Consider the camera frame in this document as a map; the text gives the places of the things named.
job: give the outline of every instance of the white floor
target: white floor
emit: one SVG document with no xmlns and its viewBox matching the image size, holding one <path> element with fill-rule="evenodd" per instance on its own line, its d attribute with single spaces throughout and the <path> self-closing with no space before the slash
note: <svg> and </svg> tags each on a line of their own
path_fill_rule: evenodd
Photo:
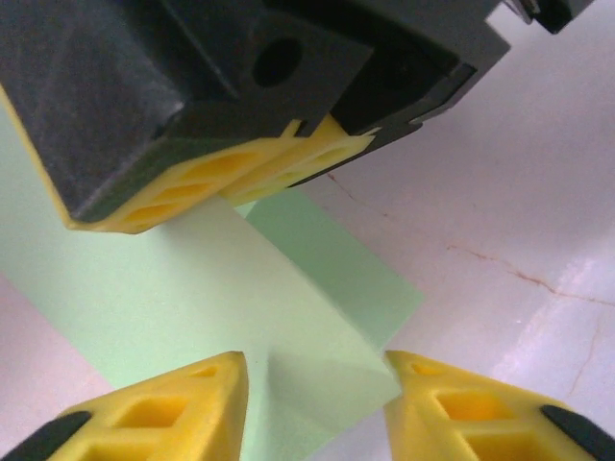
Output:
<svg viewBox="0 0 615 461">
<path fill-rule="evenodd" d="M 556 37 L 505 10 L 492 21 L 513 50 L 467 98 L 305 191 L 425 294 L 392 349 L 615 433 L 615 2 Z M 2 279 L 0 304 L 2 453 L 109 387 Z M 312 459 L 390 459 L 381 415 Z"/>
</svg>

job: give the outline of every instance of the green sheet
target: green sheet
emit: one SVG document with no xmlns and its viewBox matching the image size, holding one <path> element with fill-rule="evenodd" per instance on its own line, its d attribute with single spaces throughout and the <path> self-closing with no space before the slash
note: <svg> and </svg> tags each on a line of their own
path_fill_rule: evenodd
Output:
<svg viewBox="0 0 615 461">
<path fill-rule="evenodd" d="M 0 139 L 0 269 L 111 385 L 245 351 L 247 461 L 304 459 L 398 394 L 380 348 L 401 313 L 370 329 L 221 199 L 138 236 L 66 230 L 3 111 Z"/>
<path fill-rule="evenodd" d="M 246 208 L 247 219 L 383 349 L 421 295 L 297 188 Z"/>
</svg>

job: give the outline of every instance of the crack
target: crack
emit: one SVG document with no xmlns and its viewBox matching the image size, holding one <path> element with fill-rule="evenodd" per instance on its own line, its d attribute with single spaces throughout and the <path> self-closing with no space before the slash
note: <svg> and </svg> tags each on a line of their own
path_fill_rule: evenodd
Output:
<svg viewBox="0 0 615 461">
<path fill-rule="evenodd" d="M 568 395 L 566 396 L 567 398 L 571 397 L 575 393 L 575 391 L 577 390 L 577 386 L 578 386 L 578 382 L 580 380 L 580 377 L 583 375 L 583 373 L 585 373 L 585 369 L 587 368 L 587 365 L 589 365 L 589 363 L 594 358 L 594 352 L 596 351 L 596 345 L 598 344 L 598 337 L 600 336 L 600 334 L 602 332 L 604 313 L 605 312 L 603 311 L 598 316 L 598 320 L 596 321 L 596 330 L 594 331 L 594 335 L 592 336 L 592 342 L 591 342 L 591 344 L 589 346 L 589 352 L 587 353 L 587 358 L 585 358 L 585 361 L 583 362 L 583 364 L 578 369 L 577 376 L 575 376 L 575 380 L 573 381 L 573 385 L 570 388 L 570 391 L 568 392 Z"/>
<path fill-rule="evenodd" d="M 523 271 L 519 270 L 512 263 L 506 261 L 505 259 L 501 259 L 501 258 L 498 258 L 498 257 L 495 257 L 495 256 L 483 255 L 483 254 L 474 252 L 472 250 L 468 250 L 467 248 L 459 247 L 457 245 L 449 245 L 447 247 L 447 250 L 458 250 L 458 251 L 464 252 L 464 253 L 466 253 L 468 255 L 472 255 L 473 257 L 475 257 L 477 259 L 480 259 L 482 261 L 490 261 L 490 262 L 495 262 L 495 263 L 501 264 L 501 265 L 503 265 L 506 268 L 506 271 L 510 275 L 516 277 L 517 279 L 521 279 L 521 280 L 524 280 L 524 281 L 528 281 L 529 283 L 533 283 L 536 286 L 540 286 L 540 287 L 546 289 L 552 295 L 555 295 L 557 297 L 568 298 L 568 299 L 571 299 L 571 300 L 578 300 L 578 301 L 583 301 L 583 302 L 587 302 L 587 303 L 596 303 L 596 304 L 601 304 L 601 305 L 608 305 L 610 307 L 615 307 L 615 302 L 605 301 L 605 300 L 601 300 L 601 299 L 594 298 L 594 297 L 591 297 L 591 296 L 583 296 L 583 295 L 577 295 L 575 293 L 568 293 L 568 292 L 561 291 L 561 290 L 558 290 L 556 288 L 553 288 L 548 283 L 546 283 L 544 280 L 539 279 L 537 277 L 529 276 L 528 274 L 526 274 Z"/>
<path fill-rule="evenodd" d="M 331 181 L 335 182 L 335 185 L 337 185 L 337 187 L 339 187 L 339 189 L 344 192 L 344 194 L 346 194 L 346 196 L 352 200 L 353 202 L 355 202 L 356 204 L 359 204 L 361 206 L 364 206 L 368 209 L 371 209 L 372 211 L 374 211 L 375 213 L 378 213 L 380 216 L 382 216 L 383 218 L 389 218 L 390 216 L 388 215 L 388 213 L 385 213 L 383 211 L 380 211 L 379 209 L 375 209 L 374 207 L 370 206 L 369 204 L 363 202 L 362 200 L 358 199 L 357 197 L 355 197 L 353 195 L 353 193 L 348 190 L 346 187 L 344 187 L 338 180 L 337 178 L 333 175 L 333 173 L 327 173 L 327 177 L 329 177 L 329 179 L 331 179 Z"/>
</svg>

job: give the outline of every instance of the yellow plastic part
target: yellow plastic part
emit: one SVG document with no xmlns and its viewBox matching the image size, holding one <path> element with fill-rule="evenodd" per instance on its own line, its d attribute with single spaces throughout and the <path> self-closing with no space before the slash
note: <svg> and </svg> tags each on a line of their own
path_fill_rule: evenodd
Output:
<svg viewBox="0 0 615 461">
<path fill-rule="evenodd" d="M 69 408 L 92 418 L 50 461 L 236 461 L 248 402 L 241 352 L 226 352 Z"/>
<path fill-rule="evenodd" d="M 96 223 L 84 223 L 69 216 L 1 86 L 0 103 L 7 107 L 64 225 L 84 231 L 147 231 L 216 193 L 235 205 L 252 202 L 360 153 L 374 138 L 374 131 L 361 136 L 348 135 L 330 115 L 312 136 L 297 137 L 295 133 L 301 121 L 292 120 L 280 137 L 255 139 L 178 163 L 143 187 L 111 216 Z"/>
<path fill-rule="evenodd" d="M 560 401 L 420 355 L 387 357 L 404 389 L 385 407 L 394 461 L 593 459 L 541 414 Z"/>
<path fill-rule="evenodd" d="M 147 231 L 203 202 L 227 184 L 300 142 L 289 132 L 286 130 L 281 137 L 262 137 L 173 165 L 108 218 L 94 224 L 72 221 L 68 227 L 124 233 Z"/>
<path fill-rule="evenodd" d="M 364 151 L 375 131 L 350 136 L 327 115 L 310 137 L 231 183 L 220 194 L 234 205 L 273 195 Z"/>
</svg>

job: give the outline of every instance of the hole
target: hole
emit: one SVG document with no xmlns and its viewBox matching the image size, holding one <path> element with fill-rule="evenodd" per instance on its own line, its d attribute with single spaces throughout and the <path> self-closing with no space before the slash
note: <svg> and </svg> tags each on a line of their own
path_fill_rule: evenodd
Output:
<svg viewBox="0 0 615 461">
<path fill-rule="evenodd" d="M 281 84 L 288 79 L 301 62 L 303 48 L 294 38 L 281 38 L 269 44 L 254 65 L 254 80 L 260 86 Z"/>
<path fill-rule="evenodd" d="M 134 404 L 115 427 L 170 427 L 184 412 L 187 400 L 155 397 Z"/>
<path fill-rule="evenodd" d="M 481 391 L 441 394 L 436 398 L 452 420 L 490 421 L 513 417 L 498 398 Z"/>
<path fill-rule="evenodd" d="M 175 206 L 173 205 L 154 205 L 147 206 L 145 208 L 140 208 L 133 211 L 131 214 L 126 216 L 124 221 L 129 223 L 134 223 L 138 221 L 154 221 L 155 219 L 159 219 L 162 216 L 168 214 L 170 211 L 173 211 Z"/>
<path fill-rule="evenodd" d="M 218 369 L 215 367 L 209 367 L 205 370 L 201 370 L 199 372 L 193 373 L 191 376 L 194 377 L 214 377 L 215 374 L 218 373 Z"/>
<path fill-rule="evenodd" d="M 432 365 L 426 365 L 425 363 L 413 363 L 410 366 L 412 367 L 412 370 L 414 370 L 414 372 L 418 375 L 436 376 L 442 375 L 444 373 L 439 368 L 432 367 Z"/>
<path fill-rule="evenodd" d="M 257 154 L 229 154 L 225 157 L 206 160 L 204 163 L 189 170 L 182 178 L 190 181 L 200 181 L 204 178 L 231 175 L 245 167 L 247 163 L 252 162 L 257 156 Z"/>
<path fill-rule="evenodd" d="M 346 149 L 345 147 L 338 147 L 337 149 L 331 149 L 325 154 L 321 154 L 314 159 L 314 162 L 322 165 L 330 164 L 337 160 L 343 159 L 344 156 L 347 155 L 347 153 L 348 149 Z"/>
<path fill-rule="evenodd" d="M 152 455 L 152 448 L 137 444 L 114 444 L 91 447 L 79 461 L 146 461 Z"/>
<path fill-rule="evenodd" d="M 164 190 L 154 200 L 157 202 L 163 202 L 167 200 L 181 200 L 189 197 L 194 197 L 195 195 L 203 194 L 210 188 L 211 184 L 207 183 L 180 185 L 178 187 L 171 187 L 170 189 Z"/>
<path fill-rule="evenodd" d="M 466 441 L 480 461 L 559 460 L 526 432 L 468 436 Z"/>
</svg>

